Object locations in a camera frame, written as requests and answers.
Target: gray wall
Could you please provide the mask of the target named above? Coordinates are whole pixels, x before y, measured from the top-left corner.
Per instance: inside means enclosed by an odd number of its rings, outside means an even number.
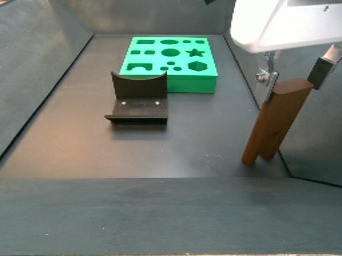
[[[228,24],[233,2],[228,6]],[[256,56],[237,48],[228,30],[224,33],[251,91],[255,89]],[[277,81],[307,78],[316,58],[330,45],[288,49],[280,52],[275,68]],[[280,146],[289,172],[295,177],[342,185],[342,64],[330,75],[323,88],[312,91],[293,126]]]
[[[0,155],[92,37],[57,0],[0,6]]]
[[[96,34],[208,34],[225,30],[227,0],[61,0]]]

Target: shape sorter board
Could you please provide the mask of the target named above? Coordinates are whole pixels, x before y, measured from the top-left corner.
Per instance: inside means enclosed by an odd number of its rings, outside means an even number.
[[[217,72],[205,38],[132,38],[120,76],[147,78],[164,72],[168,92],[215,92]]]

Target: circular hole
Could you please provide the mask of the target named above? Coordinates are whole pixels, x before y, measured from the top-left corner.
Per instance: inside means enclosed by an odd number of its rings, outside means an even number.
[[[177,44],[176,40],[161,40],[160,41],[161,44]]]
[[[153,50],[147,50],[147,51],[144,51],[144,54],[152,55],[152,54],[155,54],[155,51]]]
[[[164,50],[161,51],[161,54],[163,54],[164,56],[167,56],[167,57],[175,57],[175,56],[177,56],[177,55],[180,54],[180,52],[179,52],[179,50],[176,50],[176,49],[164,49]]]

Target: black object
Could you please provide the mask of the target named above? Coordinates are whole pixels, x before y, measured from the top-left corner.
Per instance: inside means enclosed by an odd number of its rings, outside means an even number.
[[[167,73],[148,79],[110,74],[116,101],[112,115],[104,117],[120,123],[167,123]]]
[[[211,4],[215,0],[204,0],[205,4]]]

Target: wooden block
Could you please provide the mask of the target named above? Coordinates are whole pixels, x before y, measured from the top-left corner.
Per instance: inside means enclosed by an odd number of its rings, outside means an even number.
[[[257,156],[271,159],[277,151],[295,117],[304,104],[312,84],[299,78],[275,85],[253,124],[241,162],[252,165]]]

